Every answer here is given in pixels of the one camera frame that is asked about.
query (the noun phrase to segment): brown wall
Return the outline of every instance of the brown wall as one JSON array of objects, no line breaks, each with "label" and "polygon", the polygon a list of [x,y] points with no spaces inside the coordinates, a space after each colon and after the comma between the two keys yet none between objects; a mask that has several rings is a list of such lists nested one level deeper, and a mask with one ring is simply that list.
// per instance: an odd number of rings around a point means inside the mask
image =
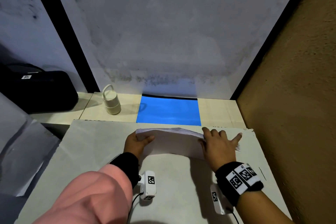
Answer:
[{"label": "brown wall", "polygon": [[237,100],[296,223],[336,223],[336,0],[303,0]]}]

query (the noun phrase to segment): stack of paper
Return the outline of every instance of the stack of paper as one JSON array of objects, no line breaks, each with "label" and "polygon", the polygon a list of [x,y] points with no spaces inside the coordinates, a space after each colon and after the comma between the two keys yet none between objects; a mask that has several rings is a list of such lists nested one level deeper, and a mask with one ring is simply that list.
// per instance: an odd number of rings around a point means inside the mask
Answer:
[{"label": "stack of paper", "polygon": [[198,139],[204,139],[203,134],[184,128],[140,128],[136,130],[136,136],[140,141],[155,136],[155,140],[145,147],[145,156],[172,153],[203,159],[203,151],[198,143]]}]

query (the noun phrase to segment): person's left hand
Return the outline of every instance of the person's left hand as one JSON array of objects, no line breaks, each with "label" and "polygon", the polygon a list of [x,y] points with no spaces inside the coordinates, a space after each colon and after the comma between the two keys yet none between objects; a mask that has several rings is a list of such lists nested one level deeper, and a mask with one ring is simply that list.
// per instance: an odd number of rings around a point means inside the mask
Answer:
[{"label": "person's left hand", "polygon": [[140,159],[142,153],[144,152],[145,146],[152,142],[154,139],[154,136],[149,136],[142,141],[139,141],[134,131],[126,138],[124,152],[130,152],[134,154],[138,159]]}]

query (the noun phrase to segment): black wristband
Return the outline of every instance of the black wristband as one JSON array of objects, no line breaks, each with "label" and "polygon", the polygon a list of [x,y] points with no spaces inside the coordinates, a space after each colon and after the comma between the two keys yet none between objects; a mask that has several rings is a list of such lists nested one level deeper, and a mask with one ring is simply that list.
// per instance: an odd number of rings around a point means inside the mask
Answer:
[{"label": "black wristband", "polygon": [[264,187],[248,164],[230,162],[216,171],[217,183],[223,195],[236,206],[245,191],[259,191]]},{"label": "black wristband", "polygon": [[113,159],[110,164],[119,167],[127,175],[132,188],[137,185],[139,181],[139,160],[134,154],[124,152]]}]

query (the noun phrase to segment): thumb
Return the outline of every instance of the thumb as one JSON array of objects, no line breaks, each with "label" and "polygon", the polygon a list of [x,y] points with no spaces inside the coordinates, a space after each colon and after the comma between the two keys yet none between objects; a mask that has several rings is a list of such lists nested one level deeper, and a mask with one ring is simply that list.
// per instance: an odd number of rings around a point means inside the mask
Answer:
[{"label": "thumb", "polygon": [[198,139],[199,144],[202,146],[203,154],[205,154],[205,146],[204,141],[202,139]]},{"label": "thumb", "polygon": [[235,147],[237,147],[238,142],[240,141],[240,139],[242,138],[242,136],[243,136],[243,134],[242,134],[242,133],[239,133],[238,135],[235,136],[235,138],[233,138],[233,139],[231,140],[231,143],[232,143]]},{"label": "thumb", "polygon": [[149,136],[149,137],[146,137],[145,139],[143,139],[141,142],[142,142],[143,146],[145,147],[146,145],[151,143],[154,139],[155,139],[155,136]]}]

